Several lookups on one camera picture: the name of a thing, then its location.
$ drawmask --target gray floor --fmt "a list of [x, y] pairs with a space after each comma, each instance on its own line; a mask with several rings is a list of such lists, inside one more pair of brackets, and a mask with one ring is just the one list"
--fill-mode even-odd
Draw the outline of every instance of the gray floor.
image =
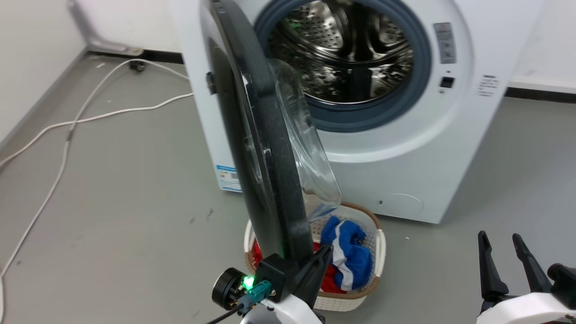
[[[0, 158], [72, 120], [118, 62], [81, 61]], [[124, 71], [85, 116], [189, 91], [153, 67]], [[383, 217], [388, 256], [379, 290], [356, 311], [325, 312], [328, 323], [474, 323], [481, 229], [513, 293], [528, 285], [512, 233], [545, 268], [576, 266], [574, 125], [574, 105], [504, 99], [445, 221]], [[54, 180], [66, 133], [51, 131], [0, 173], [1, 264]], [[222, 312], [210, 300], [216, 277], [229, 266], [245, 269], [247, 219], [240, 195], [216, 185], [191, 98], [82, 124], [54, 197], [5, 277], [5, 323], [205, 323]]]

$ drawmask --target blue and white sticker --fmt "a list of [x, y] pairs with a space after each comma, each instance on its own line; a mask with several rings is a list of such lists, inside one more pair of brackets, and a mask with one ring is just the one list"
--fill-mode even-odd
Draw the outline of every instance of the blue and white sticker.
[[223, 165], [216, 165], [216, 169], [218, 170], [218, 179], [220, 181], [220, 188], [224, 190], [235, 191], [237, 193], [242, 192], [236, 168], [225, 167]]

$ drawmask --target perforated drum surface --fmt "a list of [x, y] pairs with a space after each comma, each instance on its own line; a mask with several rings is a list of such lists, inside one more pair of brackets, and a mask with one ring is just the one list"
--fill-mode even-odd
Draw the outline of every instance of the perforated drum surface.
[[351, 1], [313, 1], [293, 10], [276, 26], [268, 48], [300, 73], [307, 95], [335, 104], [391, 93], [413, 63], [402, 30], [384, 14]]

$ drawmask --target washing machine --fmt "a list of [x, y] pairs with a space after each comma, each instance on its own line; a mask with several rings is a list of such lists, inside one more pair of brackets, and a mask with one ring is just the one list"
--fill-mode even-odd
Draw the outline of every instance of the washing machine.
[[[216, 181], [241, 191], [214, 85], [249, 105], [292, 66], [342, 191], [377, 214], [440, 223], [496, 112], [542, 0], [172, 0]], [[215, 59], [215, 49], [226, 59]], [[215, 66], [247, 66], [218, 75]]]

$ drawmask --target white cable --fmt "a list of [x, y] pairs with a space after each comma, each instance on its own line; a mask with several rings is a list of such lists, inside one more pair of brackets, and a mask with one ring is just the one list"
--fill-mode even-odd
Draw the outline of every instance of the white cable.
[[32, 219], [32, 221], [30, 222], [30, 224], [28, 225], [26, 231], [24, 231], [24, 234], [22, 235], [20, 241], [18, 242], [18, 244], [16, 245], [16, 248], [14, 249], [14, 252], [12, 253], [12, 255], [10, 256], [10, 259], [8, 259], [8, 262], [6, 263], [6, 266], [2, 269], [2, 272], [0, 273], [0, 324], [2, 324], [3, 320], [4, 320], [4, 312], [5, 312], [5, 304], [4, 304], [4, 286], [3, 286], [3, 278], [4, 278], [4, 274], [6, 274], [6, 272], [8, 271], [8, 268], [10, 268], [10, 265], [12, 264], [12, 262], [14, 261], [14, 258], [16, 257], [16, 255], [18, 254], [18, 252], [20, 251], [20, 248], [22, 247], [22, 244], [24, 244], [24, 241], [26, 240], [26, 237], [28, 237], [28, 234], [30, 233], [30, 230], [32, 229], [32, 227], [34, 226], [34, 224], [36, 223], [36, 220], [38, 219], [38, 217], [40, 216], [40, 214], [42, 213], [42, 211], [44, 210], [44, 207], [46, 207], [46, 204], [48, 204], [48, 201], [50, 200], [50, 198], [52, 197], [52, 194], [54, 193], [54, 190], [56, 189], [56, 186], [58, 185], [58, 183], [60, 182], [60, 179], [62, 178], [62, 175], [64, 174], [64, 170], [66, 169], [66, 164], [68, 162], [68, 152], [70, 149], [70, 143], [72, 140], [72, 136], [73, 136], [73, 131], [74, 128], [76, 127], [77, 123], [84, 123], [84, 122], [89, 122], [91, 120], [96, 120], [96, 119], [101, 119], [101, 118], [106, 118], [109, 116], [113, 116], [113, 115], [117, 115], [117, 114], [122, 114], [124, 112], [129, 112], [129, 111], [141, 111], [141, 110], [153, 110], [156, 108], [160, 108], [168, 103], [171, 103], [175, 100], [181, 99], [181, 98], [185, 98], [185, 97], [190, 97], [192, 96], [194, 93], [189, 93], [186, 95], [181, 95], [181, 96], [177, 96], [174, 98], [171, 98], [161, 104], [158, 104], [156, 106], [152, 106], [152, 107], [142, 107], [142, 108], [131, 108], [131, 109], [124, 109], [124, 110], [118, 110], [118, 111], [114, 111], [114, 112], [109, 112], [107, 114], [104, 115], [99, 115], [99, 116], [95, 116], [95, 117], [91, 117], [91, 118], [86, 118], [86, 119], [82, 119], [80, 120], [80, 117], [82, 116], [82, 113], [86, 110], [86, 108], [88, 107], [88, 104], [90, 103], [90, 101], [92, 100], [92, 98], [94, 97], [94, 95], [98, 92], [98, 90], [100, 89], [100, 87], [102, 87], [102, 84], [104, 84], [106, 82], [106, 80], [112, 75], [112, 73], [114, 73], [117, 69], [119, 69], [121, 66], [128, 64], [129, 62], [133, 62], [133, 61], [140, 61], [140, 62], [146, 62], [150, 65], [154, 65], [157, 67], [160, 67], [162, 69], [165, 69], [167, 71], [170, 71], [180, 77], [183, 77], [185, 79], [188, 79], [187, 76], [174, 71], [173, 69], [170, 69], [169, 67], [157, 64], [155, 62], [151, 62], [151, 61], [147, 61], [145, 59], [130, 59], [127, 61], [124, 61], [122, 63], [120, 63], [119, 65], [117, 65], [114, 69], [112, 69], [103, 79], [102, 81], [100, 81], [100, 83], [94, 88], [94, 90], [92, 91], [92, 93], [88, 96], [88, 98], [86, 99], [86, 101], [84, 102], [84, 104], [82, 105], [82, 107], [80, 108], [80, 110], [78, 111], [78, 114], [76, 115], [76, 117], [74, 118], [74, 120], [72, 122], [65, 122], [65, 123], [58, 123], [58, 124], [54, 124], [51, 126], [46, 127], [45, 129], [43, 129], [30, 143], [28, 143], [26, 146], [24, 146], [22, 149], [20, 149], [18, 152], [12, 154], [11, 156], [7, 157], [6, 159], [4, 159], [2, 162], [0, 162], [0, 167], [2, 167], [5, 163], [7, 163], [8, 161], [10, 161], [11, 159], [15, 158], [16, 156], [20, 155], [22, 152], [24, 152], [25, 150], [27, 150], [30, 146], [32, 146], [32, 144], [34, 144], [44, 133], [46, 133], [47, 131], [54, 129], [56, 127], [60, 127], [60, 126], [64, 126], [64, 125], [71, 125], [70, 126], [70, 131], [68, 133], [68, 136], [66, 138], [66, 142], [64, 143], [64, 151], [62, 154], [62, 163], [60, 164], [60, 170], [58, 172], [58, 175], [56, 176], [56, 180], [54, 181], [54, 184], [52, 184], [52, 187], [50, 188], [50, 191], [48, 192], [48, 195], [46, 196], [46, 198], [44, 199], [44, 202], [42, 203], [42, 205], [40, 206], [40, 208], [38, 209], [38, 211], [36, 212], [36, 214], [34, 215], [34, 218]]

